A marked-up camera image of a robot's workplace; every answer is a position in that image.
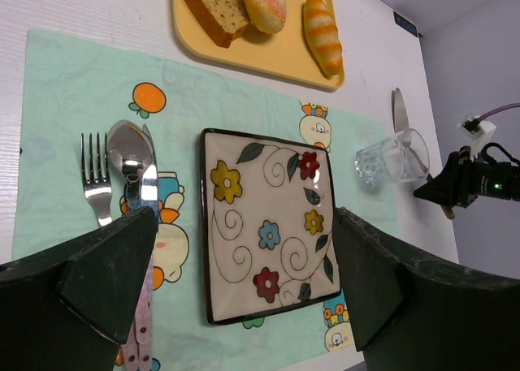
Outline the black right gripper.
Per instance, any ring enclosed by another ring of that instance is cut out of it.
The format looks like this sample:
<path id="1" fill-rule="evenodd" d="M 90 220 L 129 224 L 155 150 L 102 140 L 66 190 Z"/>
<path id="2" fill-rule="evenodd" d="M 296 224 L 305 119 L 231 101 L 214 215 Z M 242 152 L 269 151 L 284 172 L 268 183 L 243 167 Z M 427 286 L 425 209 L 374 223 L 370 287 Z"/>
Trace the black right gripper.
<path id="1" fill-rule="evenodd" d="M 489 149 L 498 149 L 508 161 L 498 162 Z M 461 151 L 450 153 L 443 170 L 414 191 L 414 197 L 450 209 L 466 208 L 478 196 L 519 201 L 519 160 L 502 145 L 484 145 L 475 160 L 463 160 Z"/>

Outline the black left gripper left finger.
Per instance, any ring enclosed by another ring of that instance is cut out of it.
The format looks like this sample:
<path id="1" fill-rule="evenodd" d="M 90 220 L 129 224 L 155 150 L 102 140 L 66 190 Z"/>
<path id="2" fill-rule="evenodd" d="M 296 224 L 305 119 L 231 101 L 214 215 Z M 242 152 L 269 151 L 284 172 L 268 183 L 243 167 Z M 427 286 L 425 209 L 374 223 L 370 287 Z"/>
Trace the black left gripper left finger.
<path id="1" fill-rule="evenodd" d="M 126 343 L 154 247 L 140 208 L 1 266 L 3 370 L 112 370 Z"/>

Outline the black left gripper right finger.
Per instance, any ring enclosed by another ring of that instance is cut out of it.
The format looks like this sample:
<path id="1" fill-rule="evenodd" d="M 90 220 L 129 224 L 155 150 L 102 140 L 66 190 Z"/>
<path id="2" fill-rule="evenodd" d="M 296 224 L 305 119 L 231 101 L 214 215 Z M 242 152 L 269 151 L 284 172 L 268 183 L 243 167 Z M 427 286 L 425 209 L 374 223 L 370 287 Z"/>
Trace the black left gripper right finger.
<path id="1" fill-rule="evenodd" d="M 447 261 L 344 208 L 332 241 L 369 370 L 518 369 L 518 280 Z"/>

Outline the steel spatula wooden handle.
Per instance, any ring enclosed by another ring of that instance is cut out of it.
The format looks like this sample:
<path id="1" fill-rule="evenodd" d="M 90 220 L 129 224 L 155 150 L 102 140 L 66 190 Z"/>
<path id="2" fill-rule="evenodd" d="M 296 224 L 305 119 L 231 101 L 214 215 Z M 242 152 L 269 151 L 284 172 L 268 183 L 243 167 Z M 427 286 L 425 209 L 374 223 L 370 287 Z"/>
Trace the steel spatula wooden handle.
<path id="1" fill-rule="evenodd" d="M 399 88 L 392 91 L 392 121 L 395 132 L 401 132 L 410 127 L 404 98 Z M 428 174 L 427 181 L 431 181 L 431 174 Z M 455 214 L 448 206 L 440 205 L 445 217 L 448 220 L 453 220 Z"/>

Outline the pink sugared donut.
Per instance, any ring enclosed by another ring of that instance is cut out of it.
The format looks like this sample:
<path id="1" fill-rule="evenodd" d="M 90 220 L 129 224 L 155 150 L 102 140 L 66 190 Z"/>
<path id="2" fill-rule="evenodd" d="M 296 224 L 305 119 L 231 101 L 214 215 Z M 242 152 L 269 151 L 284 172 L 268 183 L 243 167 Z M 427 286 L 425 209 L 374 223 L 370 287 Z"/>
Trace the pink sugared donut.
<path id="1" fill-rule="evenodd" d="M 287 20 L 285 0 L 244 0 L 245 8 L 253 25 L 260 32 L 276 34 Z"/>

